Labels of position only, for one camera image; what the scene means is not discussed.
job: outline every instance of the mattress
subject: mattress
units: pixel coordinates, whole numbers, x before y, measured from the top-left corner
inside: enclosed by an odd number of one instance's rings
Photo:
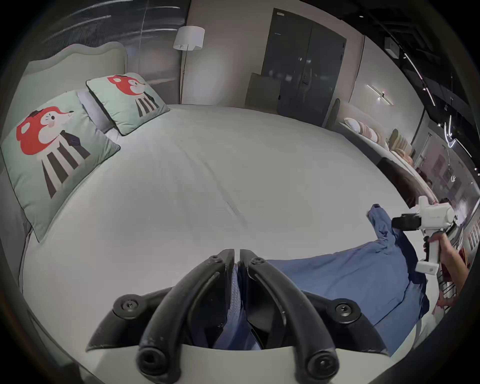
[[[353,248],[377,238],[366,217],[372,204],[390,217],[408,211],[338,133],[240,108],[170,108],[118,137],[120,151],[75,189],[41,243],[31,236],[25,254],[26,301],[92,372],[98,359],[85,347],[117,297],[173,286],[225,248],[266,259]],[[422,256],[421,233],[406,235]]]

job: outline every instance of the upholstered headboard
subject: upholstered headboard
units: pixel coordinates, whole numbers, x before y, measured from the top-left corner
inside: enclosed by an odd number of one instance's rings
[[[390,132],[386,132],[385,127],[375,121],[372,117],[367,115],[365,112],[362,112],[354,105],[345,101],[340,101],[340,99],[335,100],[332,110],[330,111],[330,115],[328,116],[325,128],[328,130],[333,130],[335,123],[343,122],[345,117],[350,117],[352,119],[361,121],[372,128],[375,132],[379,132],[384,138],[390,136]]]
[[[388,148],[391,151],[394,151],[396,149],[401,149],[402,151],[405,152],[407,156],[410,156],[412,153],[412,146],[408,142],[408,140],[403,137],[400,132],[398,132],[398,129],[395,128],[390,135],[390,138],[388,139]]]
[[[0,142],[21,119],[64,92],[85,88],[87,80],[127,72],[127,51],[118,42],[92,48],[72,44],[51,58],[31,61],[18,84]]]

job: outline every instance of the dark grey door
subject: dark grey door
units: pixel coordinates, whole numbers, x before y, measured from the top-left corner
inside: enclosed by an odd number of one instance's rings
[[[295,118],[298,87],[307,55],[312,21],[274,8],[262,76],[282,81],[277,112]]]
[[[313,23],[298,90],[296,119],[321,126],[332,100],[347,40]]]
[[[346,39],[294,13],[274,9],[262,76],[280,79],[279,115],[321,126]]]

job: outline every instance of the blue cloth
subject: blue cloth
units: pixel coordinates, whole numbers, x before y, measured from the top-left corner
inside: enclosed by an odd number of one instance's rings
[[[427,280],[415,272],[417,255],[379,205],[367,214],[378,240],[333,254],[269,260],[301,290],[327,299],[351,299],[380,334],[390,355],[428,311]]]

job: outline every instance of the screw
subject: screw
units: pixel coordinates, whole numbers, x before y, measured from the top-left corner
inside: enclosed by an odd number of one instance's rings
[[[211,259],[214,263],[221,263],[223,261],[218,255],[212,256]]]
[[[135,300],[127,300],[121,305],[121,307],[128,312],[133,312],[138,308],[138,303]]]
[[[329,379],[338,372],[338,360],[327,351],[318,352],[308,360],[307,372],[315,379]]]
[[[352,314],[352,308],[347,304],[339,304],[335,307],[337,314],[343,317],[347,317]]]
[[[161,375],[168,369],[165,353],[156,348],[144,348],[137,356],[137,366],[146,375]]]
[[[261,257],[254,257],[251,261],[252,264],[263,264],[265,263],[265,260],[262,259]]]

